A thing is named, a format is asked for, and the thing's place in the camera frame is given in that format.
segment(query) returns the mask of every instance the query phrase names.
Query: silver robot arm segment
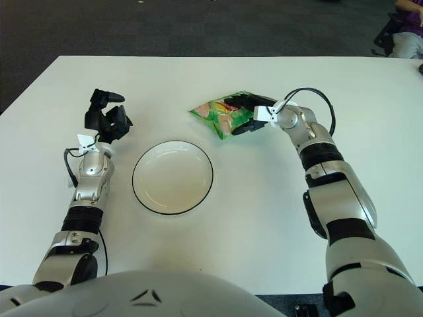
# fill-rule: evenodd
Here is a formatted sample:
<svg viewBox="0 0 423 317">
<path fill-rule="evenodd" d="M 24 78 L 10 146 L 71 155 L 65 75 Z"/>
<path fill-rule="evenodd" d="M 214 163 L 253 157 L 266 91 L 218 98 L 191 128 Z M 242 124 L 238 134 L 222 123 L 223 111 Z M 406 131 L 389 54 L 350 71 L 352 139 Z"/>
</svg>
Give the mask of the silver robot arm segment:
<svg viewBox="0 0 423 317">
<path fill-rule="evenodd" d="M 54 236 L 33 280 L 41 290 L 57 291 L 97 277 L 93 254 L 98 249 L 98 230 L 114 171 L 113 150 L 107 143 L 97 143 L 90 149 L 84 149 L 82 143 L 81 148 L 85 155 L 79 167 L 78 186 L 61 231 Z"/>
<path fill-rule="evenodd" d="M 333 316 L 421 316 L 423 294 L 395 251 L 375 233 L 376 210 L 314 113 L 281 100 L 254 119 L 281 127 L 305 169 L 303 200 L 313 230 L 328 240 L 325 306 Z"/>
</svg>

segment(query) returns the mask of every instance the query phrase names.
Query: green snack bag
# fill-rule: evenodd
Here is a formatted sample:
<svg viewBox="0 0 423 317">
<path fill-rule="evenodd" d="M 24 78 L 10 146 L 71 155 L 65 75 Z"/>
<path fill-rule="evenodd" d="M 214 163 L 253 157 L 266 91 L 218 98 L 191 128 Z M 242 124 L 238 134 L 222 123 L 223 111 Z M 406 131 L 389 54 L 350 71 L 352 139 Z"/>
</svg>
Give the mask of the green snack bag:
<svg viewBox="0 0 423 317">
<path fill-rule="evenodd" d="M 192 109 L 190 113 L 215 131 L 221 140 L 225 140 L 232 136 L 233 130 L 250 121 L 253 116 L 253 112 L 250 110 L 230 106 L 225 103 L 225 99 L 241 94 L 251 93 L 240 91 L 229 96 L 215 99 Z"/>
</svg>

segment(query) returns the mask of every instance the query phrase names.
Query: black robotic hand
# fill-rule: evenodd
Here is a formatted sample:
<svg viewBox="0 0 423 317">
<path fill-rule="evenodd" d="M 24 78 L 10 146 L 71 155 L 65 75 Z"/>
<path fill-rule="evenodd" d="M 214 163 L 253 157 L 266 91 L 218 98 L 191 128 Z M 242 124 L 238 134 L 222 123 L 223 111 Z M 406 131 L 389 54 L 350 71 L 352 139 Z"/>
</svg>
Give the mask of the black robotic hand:
<svg viewBox="0 0 423 317">
<path fill-rule="evenodd" d="M 245 108 L 250 111 L 254 111 L 256 106 L 273 106 L 276 100 L 271 98 L 258 96 L 256 94 L 240 94 L 239 96 L 233 96 L 224 100 L 226 104 L 230 106 L 236 106 L 238 108 Z M 247 123 L 239 126 L 237 129 L 232 131 L 232 135 L 242 134 L 248 131 L 255 131 L 261 129 L 266 125 L 265 121 L 256 121 L 250 119 Z"/>
<path fill-rule="evenodd" d="M 85 113 L 85 128 L 98 131 L 98 141 L 112 143 L 119 140 L 130 130 L 131 120 L 125 113 L 123 106 L 115 106 L 106 115 L 102 109 L 107 107 L 109 102 L 123 102 L 125 98 L 114 92 L 96 89 L 91 96 L 90 108 Z"/>
</svg>

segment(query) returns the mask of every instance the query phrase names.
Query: white table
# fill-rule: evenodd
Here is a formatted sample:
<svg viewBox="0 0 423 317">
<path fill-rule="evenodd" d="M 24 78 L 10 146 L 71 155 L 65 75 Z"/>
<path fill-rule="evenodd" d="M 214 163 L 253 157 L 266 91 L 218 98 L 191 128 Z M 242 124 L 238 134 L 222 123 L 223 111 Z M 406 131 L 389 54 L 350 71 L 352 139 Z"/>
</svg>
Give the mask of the white table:
<svg viewBox="0 0 423 317">
<path fill-rule="evenodd" d="M 60 230 L 72 188 L 63 164 L 77 145 L 95 88 L 126 97 L 134 123 L 117 152 L 102 231 L 110 273 L 202 271 L 255 294 L 318 293 L 327 242 L 302 202 L 304 171 L 289 137 L 266 126 L 220 141 L 190 110 L 237 92 L 283 97 L 315 87 L 334 104 L 334 140 L 378 210 L 377 233 L 423 285 L 421 61 L 366 57 L 59 57 L 0 117 L 0 283 L 30 283 Z M 328 126 L 325 103 L 295 97 Z M 210 194 L 187 214 L 144 208 L 132 191 L 140 155 L 166 140 L 193 142 L 210 157 Z M 74 170 L 77 160 L 72 161 Z M 99 273 L 104 255 L 96 256 Z"/>
</svg>

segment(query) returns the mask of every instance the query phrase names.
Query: black cable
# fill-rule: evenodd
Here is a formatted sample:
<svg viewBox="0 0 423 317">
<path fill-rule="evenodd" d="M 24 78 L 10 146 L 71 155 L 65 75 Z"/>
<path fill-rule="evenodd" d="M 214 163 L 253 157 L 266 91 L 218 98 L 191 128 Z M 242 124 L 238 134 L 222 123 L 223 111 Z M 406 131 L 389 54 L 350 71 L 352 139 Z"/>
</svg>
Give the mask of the black cable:
<svg viewBox="0 0 423 317">
<path fill-rule="evenodd" d="M 329 134 L 330 134 L 330 136 L 332 136 L 333 133 L 335 132 L 335 126 L 336 126 L 335 112 L 333 110 L 333 106 L 330 103 L 328 97 L 326 97 L 325 94 L 323 92 L 321 92 L 320 90 L 318 90 L 318 89 L 310 88 L 310 87 L 303 87 L 303 88 L 297 88 L 297 89 L 291 91 L 289 94 L 287 94 L 285 96 L 285 98 L 284 98 L 285 99 L 284 104 L 279 109 L 279 111 L 276 112 L 275 114 L 279 114 L 284 109 L 284 107 L 288 103 L 288 101 L 290 101 L 292 99 L 292 97 L 294 97 L 298 92 L 303 91 L 303 90 L 311 91 L 311 92 L 314 92 L 315 94 L 318 94 L 328 104 L 329 111 L 330 111 L 330 116 L 331 116 L 331 120 L 332 120 L 332 122 L 330 124 Z M 270 115 L 272 115 L 272 113 L 269 111 L 268 107 L 266 107 L 266 109 L 267 109 L 268 113 Z"/>
<path fill-rule="evenodd" d="M 92 147 L 97 142 L 98 135 L 99 135 L 99 133 L 97 133 L 96 136 L 94 137 L 94 143 L 87 145 L 86 148 Z M 81 154 L 81 155 L 73 155 L 71 151 L 77 151 L 77 150 L 79 150 L 77 147 L 72 147 L 70 149 L 65 149 L 65 152 L 63 153 L 63 158 L 65 160 L 67 172 L 69 173 L 69 177 L 71 178 L 73 187 L 75 187 L 75 188 L 78 186 L 78 179 L 76 178 L 76 176 L 72 172 L 71 167 L 69 166 L 69 162 L 67 161 L 67 155 L 70 154 L 71 156 L 78 158 L 78 157 L 83 157 L 84 155 L 86 155 L 89 152 L 89 151 L 87 151 L 87 152 L 85 152 L 84 154 Z"/>
<path fill-rule="evenodd" d="M 106 258 L 106 273 L 104 274 L 104 276 L 106 276 L 108 272 L 108 256 L 107 256 L 106 242 L 104 241 L 104 238 L 100 229 L 98 230 L 98 233 L 100 233 L 101 240 L 103 241 L 104 257 Z"/>
</svg>

